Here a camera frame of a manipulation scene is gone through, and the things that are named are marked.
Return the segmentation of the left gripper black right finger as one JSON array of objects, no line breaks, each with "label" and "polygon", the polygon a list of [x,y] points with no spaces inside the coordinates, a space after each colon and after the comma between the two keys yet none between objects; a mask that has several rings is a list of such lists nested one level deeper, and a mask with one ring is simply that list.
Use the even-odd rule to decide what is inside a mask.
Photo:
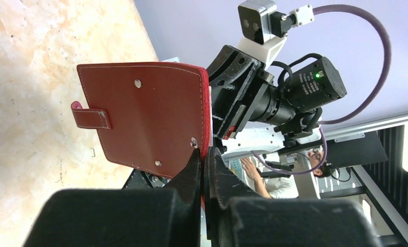
[{"label": "left gripper black right finger", "polygon": [[382,246],[348,200],[267,199],[227,168],[218,148],[205,158],[207,239],[212,246]]}]

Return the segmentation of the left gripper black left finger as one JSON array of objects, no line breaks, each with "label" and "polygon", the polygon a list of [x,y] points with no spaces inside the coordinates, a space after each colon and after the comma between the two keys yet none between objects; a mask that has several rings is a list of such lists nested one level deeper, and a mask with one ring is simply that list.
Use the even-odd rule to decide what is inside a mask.
[{"label": "left gripper black left finger", "polygon": [[42,207],[25,246],[199,246],[199,149],[160,189],[66,189]]}]

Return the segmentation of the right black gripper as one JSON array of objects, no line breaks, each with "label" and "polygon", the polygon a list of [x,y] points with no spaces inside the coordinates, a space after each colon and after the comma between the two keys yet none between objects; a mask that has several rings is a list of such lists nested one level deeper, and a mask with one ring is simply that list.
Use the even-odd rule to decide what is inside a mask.
[{"label": "right black gripper", "polygon": [[224,45],[208,66],[214,138],[225,138],[230,127],[237,126],[232,123],[237,114],[236,104],[264,66],[264,62],[230,45]]}]

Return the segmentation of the red leather card holder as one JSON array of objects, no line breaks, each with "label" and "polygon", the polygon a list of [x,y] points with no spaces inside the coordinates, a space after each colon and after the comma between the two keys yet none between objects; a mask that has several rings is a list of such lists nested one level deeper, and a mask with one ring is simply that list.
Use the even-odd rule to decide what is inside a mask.
[{"label": "red leather card holder", "polygon": [[194,149],[211,143],[209,76],[177,62],[79,64],[88,107],[71,110],[79,128],[97,131],[108,161],[173,178]]}]

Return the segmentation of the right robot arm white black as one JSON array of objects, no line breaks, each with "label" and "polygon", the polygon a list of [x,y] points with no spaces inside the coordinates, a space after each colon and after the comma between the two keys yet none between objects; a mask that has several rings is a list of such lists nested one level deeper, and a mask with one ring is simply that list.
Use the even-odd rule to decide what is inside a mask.
[{"label": "right robot arm white black", "polygon": [[305,58],[312,62],[296,72],[291,65],[275,62],[282,73],[274,77],[263,62],[223,46],[207,68],[214,146],[226,153],[225,141],[236,137],[249,121],[275,126],[285,143],[310,136],[319,126],[322,107],[345,97],[347,91],[327,57],[310,53]]}]

